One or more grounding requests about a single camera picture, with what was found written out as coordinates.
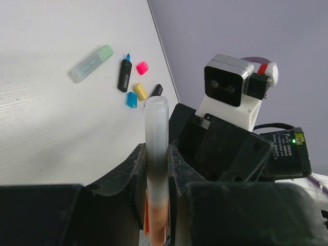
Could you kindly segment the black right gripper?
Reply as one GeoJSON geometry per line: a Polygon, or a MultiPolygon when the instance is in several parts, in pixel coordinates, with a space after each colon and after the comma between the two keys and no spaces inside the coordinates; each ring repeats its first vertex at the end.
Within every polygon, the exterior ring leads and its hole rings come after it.
{"type": "Polygon", "coordinates": [[[169,119],[169,143],[208,181],[257,181],[273,154],[270,140],[183,104],[169,119]]]}

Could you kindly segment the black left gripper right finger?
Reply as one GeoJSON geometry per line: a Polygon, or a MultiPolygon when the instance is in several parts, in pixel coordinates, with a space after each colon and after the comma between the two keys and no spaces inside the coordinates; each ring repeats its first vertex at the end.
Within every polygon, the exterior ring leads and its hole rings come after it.
{"type": "Polygon", "coordinates": [[[170,245],[325,245],[310,194],[289,182],[209,182],[167,150],[170,245]]]}

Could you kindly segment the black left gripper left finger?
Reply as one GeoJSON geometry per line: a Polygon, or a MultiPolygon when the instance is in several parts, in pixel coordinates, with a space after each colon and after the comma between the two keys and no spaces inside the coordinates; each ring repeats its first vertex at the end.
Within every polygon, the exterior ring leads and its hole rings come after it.
{"type": "Polygon", "coordinates": [[[146,147],[82,186],[1,187],[1,245],[138,245],[146,196],[146,147]]]}

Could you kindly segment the pastel orange grey highlighter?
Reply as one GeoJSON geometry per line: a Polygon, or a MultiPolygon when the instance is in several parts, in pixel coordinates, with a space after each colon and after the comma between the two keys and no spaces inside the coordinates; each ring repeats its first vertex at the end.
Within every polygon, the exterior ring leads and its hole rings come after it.
{"type": "Polygon", "coordinates": [[[164,245],[169,217],[168,185],[169,104],[163,96],[150,97],[145,104],[147,198],[145,234],[152,245],[164,245]]]}

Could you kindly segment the pastel yellow highlighter cap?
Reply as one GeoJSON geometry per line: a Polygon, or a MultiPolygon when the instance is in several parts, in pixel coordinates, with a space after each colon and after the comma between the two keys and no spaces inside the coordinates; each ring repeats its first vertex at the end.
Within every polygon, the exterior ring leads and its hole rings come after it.
{"type": "Polygon", "coordinates": [[[135,84],[133,89],[140,101],[144,101],[148,98],[148,93],[142,83],[135,84]]]}

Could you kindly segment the blue highlighter cap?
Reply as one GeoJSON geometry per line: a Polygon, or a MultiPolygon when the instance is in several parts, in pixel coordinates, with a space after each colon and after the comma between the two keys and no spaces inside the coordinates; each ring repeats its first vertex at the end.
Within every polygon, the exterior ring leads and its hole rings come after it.
{"type": "Polygon", "coordinates": [[[129,92],[127,94],[127,106],[130,108],[137,108],[138,96],[134,92],[129,92]]]}

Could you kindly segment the pink highlighter cap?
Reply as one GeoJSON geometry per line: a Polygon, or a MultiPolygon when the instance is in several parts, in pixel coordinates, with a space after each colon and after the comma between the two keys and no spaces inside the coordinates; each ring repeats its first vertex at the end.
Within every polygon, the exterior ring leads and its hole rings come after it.
{"type": "Polygon", "coordinates": [[[149,66],[146,61],[142,61],[137,64],[136,69],[140,75],[144,75],[146,72],[148,72],[149,66]]]}

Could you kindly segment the blue black highlighter body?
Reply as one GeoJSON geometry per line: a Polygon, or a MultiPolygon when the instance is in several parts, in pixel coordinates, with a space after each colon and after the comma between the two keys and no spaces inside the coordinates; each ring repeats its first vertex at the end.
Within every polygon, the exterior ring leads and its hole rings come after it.
{"type": "Polygon", "coordinates": [[[132,70],[131,56],[127,54],[121,61],[117,88],[121,92],[127,92],[132,70]]]}

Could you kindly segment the pastel green highlighter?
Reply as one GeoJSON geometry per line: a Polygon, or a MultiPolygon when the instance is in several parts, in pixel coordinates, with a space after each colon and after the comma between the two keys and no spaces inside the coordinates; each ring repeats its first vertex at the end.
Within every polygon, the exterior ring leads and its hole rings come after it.
{"type": "Polygon", "coordinates": [[[112,55],[112,48],[109,45],[104,45],[75,65],[68,72],[68,75],[75,83],[80,83],[112,55]]]}

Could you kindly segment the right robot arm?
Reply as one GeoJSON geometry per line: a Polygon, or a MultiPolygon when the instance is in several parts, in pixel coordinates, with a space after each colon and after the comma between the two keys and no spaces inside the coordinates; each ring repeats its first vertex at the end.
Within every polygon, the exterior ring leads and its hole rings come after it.
{"type": "Polygon", "coordinates": [[[316,187],[301,128],[274,123],[256,134],[177,104],[169,119],[171,229],[183,212],[202,233],[238,237],[304,233],[315,221],[299,191],[275,181],[305,178],[316,187]]]}

